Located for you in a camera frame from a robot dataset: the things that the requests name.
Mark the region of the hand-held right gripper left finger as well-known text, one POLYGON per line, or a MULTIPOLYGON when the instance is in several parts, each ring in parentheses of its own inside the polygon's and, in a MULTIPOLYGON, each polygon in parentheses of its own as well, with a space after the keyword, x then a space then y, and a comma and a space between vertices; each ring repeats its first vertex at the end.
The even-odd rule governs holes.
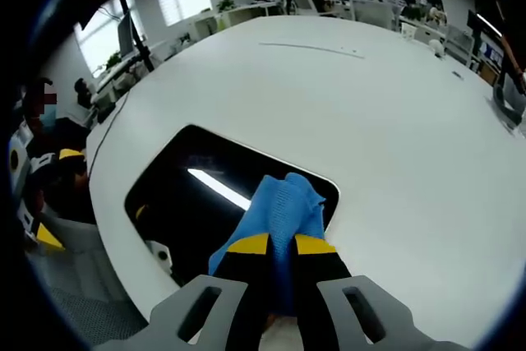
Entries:
POLYGON ((95 349, 259 349, 268 316, 269 240, 261 233, 235 242, 219 265, 223 277, 197 276, 155 306, 143 330, 95 349))

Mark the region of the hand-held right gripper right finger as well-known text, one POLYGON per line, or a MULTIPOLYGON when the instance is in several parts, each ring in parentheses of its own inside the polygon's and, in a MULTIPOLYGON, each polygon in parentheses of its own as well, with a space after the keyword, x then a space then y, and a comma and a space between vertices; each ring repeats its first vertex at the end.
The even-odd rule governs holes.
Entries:
POLYGON ((305 350, 464 350, 421 332, 409 308, 364 275, 352 276, 334 246, 297 234, 293 296, 305 350))

